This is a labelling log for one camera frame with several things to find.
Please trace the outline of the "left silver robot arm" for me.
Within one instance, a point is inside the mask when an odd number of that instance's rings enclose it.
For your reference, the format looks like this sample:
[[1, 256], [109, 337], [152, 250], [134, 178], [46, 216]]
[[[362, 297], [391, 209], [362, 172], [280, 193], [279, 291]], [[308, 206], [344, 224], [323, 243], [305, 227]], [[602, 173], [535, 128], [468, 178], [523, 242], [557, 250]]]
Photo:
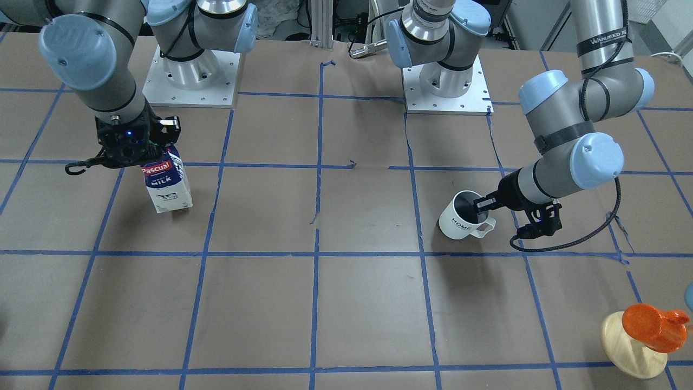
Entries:
[[[570, 82], [561, 70], [526, 81], [518, 91], [540, 153], [537, 162], [500, 180], [485, 197], [457, 193], [438, 225], [451, 239], [484, 237], [484, 224], [495, 227], [490, 210], [523, 211], [529, 223], [515, 239], [552, 236], [561, 228], [559, 198], [616, 180], [624, 154], [612, 136], [594, 124], [643, 108], [655, 91], [653, 77], [633, 64], [626, 1], [572, 1], [577, 15], [577, 56], [581, 81]], [[445, 98], [463, 94], [490, 15], [473, 1], [411, 1], [388, 22], [389, 56], [398, 68], [422, 65], [420, 80]]]

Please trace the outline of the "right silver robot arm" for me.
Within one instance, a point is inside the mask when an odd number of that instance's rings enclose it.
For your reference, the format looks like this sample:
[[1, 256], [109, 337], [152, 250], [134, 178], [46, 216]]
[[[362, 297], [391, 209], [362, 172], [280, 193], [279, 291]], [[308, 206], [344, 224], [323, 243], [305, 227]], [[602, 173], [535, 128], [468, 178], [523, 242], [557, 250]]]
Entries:
[[129, 71], [142, 24], [164, 64], [191, 65], [200, 83], [218, 71], [212, 51], [252, 50], [258, 10], [248, 1], [3, 1], [2, 22], [40, 27], [45, 61], [95, 115], [101, 150], [66, 165], [72, 175], [159, 162], [180, 136], [180, 119], [157, 116]]

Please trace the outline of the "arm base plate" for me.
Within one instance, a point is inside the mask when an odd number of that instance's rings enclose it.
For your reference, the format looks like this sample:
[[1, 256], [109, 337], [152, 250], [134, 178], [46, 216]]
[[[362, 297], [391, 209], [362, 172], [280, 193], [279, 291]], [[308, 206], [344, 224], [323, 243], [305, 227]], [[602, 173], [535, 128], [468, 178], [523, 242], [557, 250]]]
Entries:
[[444, 68], [437, 62], [402, 69], [403, 89], [408, 113], [415, 114], [493, 114], [492, 99], [482, 64], [463, 71]]
[[168, 59], [159, 47], [143, 83], [152, 107], [233, 108], [241, 55], [200, 51], [191, 59]]

